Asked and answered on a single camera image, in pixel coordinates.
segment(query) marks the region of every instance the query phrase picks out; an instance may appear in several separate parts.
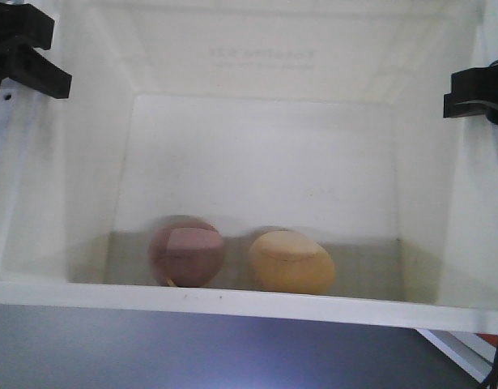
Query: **gray table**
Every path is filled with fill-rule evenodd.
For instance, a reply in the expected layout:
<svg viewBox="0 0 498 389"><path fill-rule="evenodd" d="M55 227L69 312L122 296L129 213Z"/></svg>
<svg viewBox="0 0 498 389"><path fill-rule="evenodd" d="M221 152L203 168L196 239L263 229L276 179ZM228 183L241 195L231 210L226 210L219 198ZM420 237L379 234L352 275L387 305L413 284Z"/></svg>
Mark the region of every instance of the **gray table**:
<svg viewBox="0 0 498 389"><path fill-rule="evenodd" d="M0 388L474 388L417 331L0 306Z"/></svg>

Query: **reddish egg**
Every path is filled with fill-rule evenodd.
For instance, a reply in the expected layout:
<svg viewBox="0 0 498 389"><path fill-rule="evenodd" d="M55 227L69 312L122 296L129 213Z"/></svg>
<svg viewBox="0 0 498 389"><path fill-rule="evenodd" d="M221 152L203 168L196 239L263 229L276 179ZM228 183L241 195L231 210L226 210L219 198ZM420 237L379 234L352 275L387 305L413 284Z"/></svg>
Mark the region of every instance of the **reddish egg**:
<svg viewBox="0 0 498 389"><path fill-rule="evenodd" d="M149 255L159 284L201 287L222 267L223 238L212 225L200 220L175 223L155 233Z"/></svg>

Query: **egg pair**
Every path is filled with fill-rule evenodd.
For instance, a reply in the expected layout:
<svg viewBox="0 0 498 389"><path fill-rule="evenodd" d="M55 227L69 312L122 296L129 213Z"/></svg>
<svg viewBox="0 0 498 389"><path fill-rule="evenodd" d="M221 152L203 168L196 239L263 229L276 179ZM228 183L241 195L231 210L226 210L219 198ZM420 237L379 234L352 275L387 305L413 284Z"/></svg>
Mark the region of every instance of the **egg pair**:
<svg viewBox="0 0 498 389"><path fill-rule="evenodd" d="M187 221L160 229L151 240L151 270L161 285L201 287L219 272L223 238L210 224ZM322 294L335 279L326 250L294 231L261 235L249 249L256 281L269 292Z"/></svg>

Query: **white plastic box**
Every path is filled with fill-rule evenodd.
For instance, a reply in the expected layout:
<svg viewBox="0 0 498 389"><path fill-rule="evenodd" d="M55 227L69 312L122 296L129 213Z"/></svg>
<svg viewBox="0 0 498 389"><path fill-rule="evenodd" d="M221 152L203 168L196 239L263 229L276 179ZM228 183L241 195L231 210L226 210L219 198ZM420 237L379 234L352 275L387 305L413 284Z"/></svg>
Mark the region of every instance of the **white plastic box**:
<svg viewBox="0 0 498 389"><path fill-rule="evenodd" d="M498 127L442 118L498 1L32 3L74 78L0 95L0 303L498 331ZM204 289L150 276L178 216L226 238ZM255 291L269 227L332 254L329 296Z"/></svg>

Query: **black bracket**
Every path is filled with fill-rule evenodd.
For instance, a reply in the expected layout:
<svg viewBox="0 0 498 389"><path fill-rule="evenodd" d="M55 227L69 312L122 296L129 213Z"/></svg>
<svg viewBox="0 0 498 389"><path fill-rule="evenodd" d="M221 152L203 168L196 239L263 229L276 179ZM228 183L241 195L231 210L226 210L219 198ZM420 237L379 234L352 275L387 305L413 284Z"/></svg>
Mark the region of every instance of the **black bracket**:
<svg viewBox="0 0 498 389"><path fill-rule="evenodd" d="M54 20L30 4L0 3L0 83L5 78L57 99L66 99L72 76L37 53L48 50Z"/></svg>
<svg viewBox="0 0 498 389"><path fill-rule="evenodd" d="M452 92L445 95L444 118L486 115L498 125L498 61L452 74Z"/></svg>

